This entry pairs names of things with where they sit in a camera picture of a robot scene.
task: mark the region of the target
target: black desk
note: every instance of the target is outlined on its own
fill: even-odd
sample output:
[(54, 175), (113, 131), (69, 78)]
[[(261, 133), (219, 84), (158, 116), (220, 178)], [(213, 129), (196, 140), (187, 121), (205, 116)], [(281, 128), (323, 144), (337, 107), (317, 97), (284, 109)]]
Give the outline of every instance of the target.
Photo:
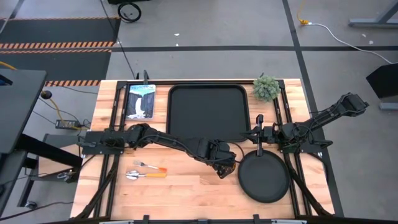
[[(0, 74), (12, 81), (12, 85), (0, 86), (0, 184), (4, 187), (0, 195), (1, 216), (22, 167), (32, 170), (37, 167), (37, 160), (27, 158), (28, 152), (77, 169), (81, 166), (82, 158), (22, 133), (40, 96), (47, 73), (0, 69)], [(28, 191), (24, 190), (24, 198), (29, 195), (33, 184), (30, 180), (28, 182), (30, 187)]]

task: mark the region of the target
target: power strip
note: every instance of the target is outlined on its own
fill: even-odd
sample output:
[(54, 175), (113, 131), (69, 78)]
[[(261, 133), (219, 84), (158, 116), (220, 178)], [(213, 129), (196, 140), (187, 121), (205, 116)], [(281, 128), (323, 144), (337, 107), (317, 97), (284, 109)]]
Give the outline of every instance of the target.
[(75, 120), (63, 120), (62, 122), (60, 119), (58, 119), (55, 122), (56, 129), (76, 130), (76, 128), (79, 127), (80, 127), (79, 122)]

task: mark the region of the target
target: concrete floor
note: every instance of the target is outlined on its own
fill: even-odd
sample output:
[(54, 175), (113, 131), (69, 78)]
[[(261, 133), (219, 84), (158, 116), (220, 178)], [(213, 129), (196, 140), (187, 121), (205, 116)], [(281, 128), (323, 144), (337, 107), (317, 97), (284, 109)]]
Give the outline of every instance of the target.
[[(289, 0), (294, 18), (300, 2)], [(397, 45), (398, 30), (347, 26), (350, 18), (376, 17), (390, 2), (308, 0), (302, 18), (330, 27), (336, 36), (354, 45), (370, 45), (370, 40), (373, 45)], [(8, 17), (16, 4), (17, 0), (0, 1), (0, 17)], [(124, 47), (293, 46), (284, 6), (279, 0), (152, 0), (137, 4), (143, 11), (141, 20), (121, 24), (119, 38)], [(116, 15), (115, 6), (105, 5), (110, 16)], [(24, 18), (95, 16), (104, 16), (98, 0), (25, 0), (17, 14)], [(295, 26), (303, 46), (340, 46), (321, 27), (299, 27), (296, 20)], [(378, 53), (398, 62), (396, 51)], [(319, 110), (349, 91), (370, 103), (364, 115), (343, 118), (324, 128), (326, 138), (334, 141), (329, 152), (345, 216), (398, 220), (395, 170), (398, 113), (380, 111), (379, 99), (365, 80), (384, 61), (363, 52), (304, 52), (303, 56)], [(277, 78), (302, 78), (294, 51), (128, 52), (127, 57), (136, 72), (146, 69), (151, 78), (255, 78), (262, 72)], [(123, 54), (115, 52), (107, 79), (118, 78), (132, 76)], [(75, 114), (81, 122), (91, 119), (95, 95), (58, 87), (48, 89), (61, 110)], [(98, 91), (98, 87), (76, 89)], [(37, 103), (35, 111), (52, 121), (57, 118), (42, 102)], [(24, 132), (38, 139), (45, 133), (78, 134), (56, 130), (35, 114)], [(23, 180), (17, 182), (3, 216), (25, 210), (16, 208), (23, 185)], [(75, 187), (76, 184), (38, 182), (30, 200), (39, 205), (70, 202)], [(66, 220), (70, 209), (71, 205), (56, 205), (5, 223)]]

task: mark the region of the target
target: white cable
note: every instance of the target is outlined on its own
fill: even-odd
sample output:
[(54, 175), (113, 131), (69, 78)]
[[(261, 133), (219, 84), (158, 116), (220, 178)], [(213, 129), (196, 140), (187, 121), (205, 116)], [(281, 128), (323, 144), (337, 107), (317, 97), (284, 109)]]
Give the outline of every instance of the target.
[(334, 36), (334, 35), (331, 33), (330, 29), (329, 29), (327, 26), (325, 26), (325, 25), (322, 25), (322, 24), (313, 24), (313, 23), (311, 23), (311, 22), (309, 22), (308, 24), (306, 24), (306, 26), (312, 26), (312, 25), (314, 25), (314, 26), (321, 26), (321, 27), (327, 29), (327, 30), (329, 31), (330, 35), (331, 35), (334, 39), (336, 39), (338, 42), (340, 42), (340, 43), (342, 43), (342, 44), (345, 44), (345, 45), (347, 45), (347, 46), (350, 46), (350, 47), (352, 47), (352, 48), (354, 48), (354, 49), (356, 49), (356, 50), (360, 50), (360, 51), (362, 51), (362, 52), (367, 52), (367, 53), (371, 53), (371, 54), (377, 55), (377, 56), (379, 56), (380, 58), (382, 58), (383, 60), (385, 60), (387, 63), (389, 63), (390, 65), (391, 65), (391, 64), (394, 64), (394, 63), (398, 63), (398, 62), (394, 62), (394, 63), (393, 63), (393, 62), (390, 62), (390, 61), (387, 60), (385, 57), (379, 55), (379, 54), (376, 53), (376, 52), (373, 52), (373, 51), (370, 51), (370, 50), (359, 49), (359, 48), (357, 48), (357, 47), (355, 47), (355, 46), (352, 46), (352, 45), (349, 44), (349, 43), (346, 43), (346, 42), (344, 42), (344, 41), (338, 39), (336, 36)]

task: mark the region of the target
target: utensil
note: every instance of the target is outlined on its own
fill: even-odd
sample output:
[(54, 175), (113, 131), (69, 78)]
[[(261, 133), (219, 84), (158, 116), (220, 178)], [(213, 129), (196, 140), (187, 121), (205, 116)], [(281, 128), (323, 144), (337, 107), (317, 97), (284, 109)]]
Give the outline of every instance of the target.
[(166, 173), (159, 174), (140, 174), (138, 171), (133, 170), (126, 173), (126, 177), (130, 180), (137, 180), (139, 177), (166, 177)]
[(141, 162), (141, 161), (134, 161), (134, 165), (140, 166), (140, 167), (146, 166), (146, 167), (150, 167), (150, 168), (153, 168), (153, 169), (160, 170), (160, 171), (162, 171), (162, 172), (167, 172), (167, 168), (147, 165), (147, 164), (145, 164), (145, 163), (143, 163), (143, 162)]

